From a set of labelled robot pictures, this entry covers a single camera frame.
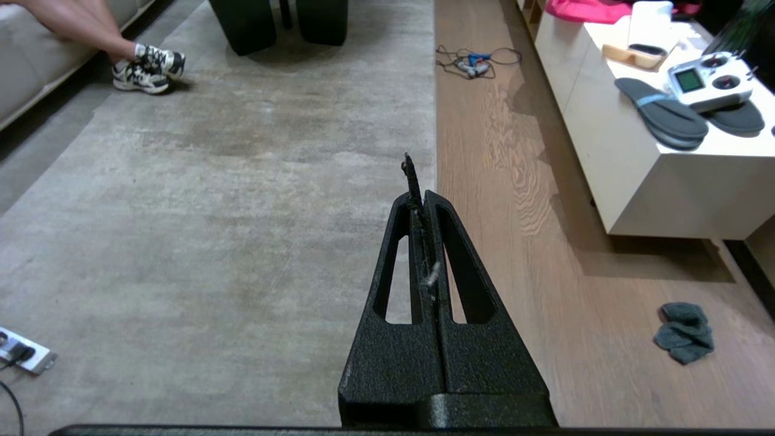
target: pink cloth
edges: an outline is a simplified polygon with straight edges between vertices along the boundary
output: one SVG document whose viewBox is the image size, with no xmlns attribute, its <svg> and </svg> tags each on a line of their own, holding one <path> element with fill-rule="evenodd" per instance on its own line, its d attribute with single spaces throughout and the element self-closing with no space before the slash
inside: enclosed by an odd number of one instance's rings
<svg viewBox="0 0 775 436">
<path fill-rule="evenodd" d="M 615 0 L 548 0 L 546 12 L 566 21 L 614 24 L 632 14 L 632 6 Z"/>
</svg>

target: sneaker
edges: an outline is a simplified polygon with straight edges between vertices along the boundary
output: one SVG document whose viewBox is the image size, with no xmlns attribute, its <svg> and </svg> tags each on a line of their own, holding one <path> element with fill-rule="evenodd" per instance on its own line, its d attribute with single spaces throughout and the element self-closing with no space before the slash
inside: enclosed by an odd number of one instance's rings
<svg viewBox="0 0 775 436">
<path fill-rule="evenodd" d="M 142 44 L 137 45 L 137 60 L 151 71 L 158 70 L 161 74 L 174 80 L 183 76 L 183 70 L 186 66 L 185 54 Z"/>
<path fill-rule="evenodd" d="M 170 81 L 161 74 L 149 72 L 139 62 L 132 62 L 122 69 L 113 69 L 113 86 L 122 91 L 139 89 L 147 94 L 159 94 L 170 87 Z"/>
</svg>

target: gray carpet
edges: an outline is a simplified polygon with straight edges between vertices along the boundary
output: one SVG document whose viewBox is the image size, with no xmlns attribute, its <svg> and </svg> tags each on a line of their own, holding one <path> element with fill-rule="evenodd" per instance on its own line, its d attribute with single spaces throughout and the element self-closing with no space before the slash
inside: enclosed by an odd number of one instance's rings
<svg viewBox="0 0 775 436">
<path fill-rule="evenodd" d="M 237 57 L 205 2 L 164 42 L 188 85 L 95 109 L 0 218 L 0 325 L 60 355 L 2 373 L 28 434 L 339 424 L 404 151 L 435 185 L 432 29 L 432 0 L 355 0 L 344 47 Z"/>
</svg>

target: power strip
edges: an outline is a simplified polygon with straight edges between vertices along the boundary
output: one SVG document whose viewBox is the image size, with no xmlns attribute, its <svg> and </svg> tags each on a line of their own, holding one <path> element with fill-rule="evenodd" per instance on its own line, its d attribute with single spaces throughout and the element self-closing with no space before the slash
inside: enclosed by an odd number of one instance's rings
<svg viewBox="0 0 775 436">
<path fill-rule="evenodd" d="M 35 348 L 35 354 L 31 358 L 16 363 L 16 366 L 24 368 L 32 374 L 42 374 L 43 371 L 50 369 L 53 366 L 54 361 L 57 360 L 57 353 L 52 352 L 41 344 L 36 344 L 26 337 L 6 330 L 3 327 L 0 327 L 0 333 L 8 336 L 8 339 L 5 340 L 5 342 L 0 343 L 0 358 L 6 362 L 11 360 L 10 351 L 18 343 Z"/>
</svg>

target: white sock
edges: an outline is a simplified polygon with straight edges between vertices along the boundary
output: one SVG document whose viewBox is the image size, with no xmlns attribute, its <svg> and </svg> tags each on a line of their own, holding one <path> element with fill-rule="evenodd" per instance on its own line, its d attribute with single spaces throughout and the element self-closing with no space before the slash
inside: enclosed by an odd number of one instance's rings
<svg viewBox="0 0 775 436">
<path fill-rule="evenodd" d="M 137 44 L 135 45 L 135 57 L 137 59 L 140 59 L 141 56 L 145 54 L 145 44 Z"/>
<path fill-rule="evenodd" d="M 115 70 L 117 73 L 120 73 L 121 71 L 124 71 L 124 68 L 126 68 L 126 67 L 128 67 L 128 66 L 129 66 L 129 61 L 128 61 L 128 60 L 126 60 L 126 59 L 121 59 L 121 60 L 120 60 L 120 61 L 118 61 L 118 62 L 117 62 L 115 65 L 113 65 L 113 69 L 114 69 L 114 70 Z"/>
</svg>

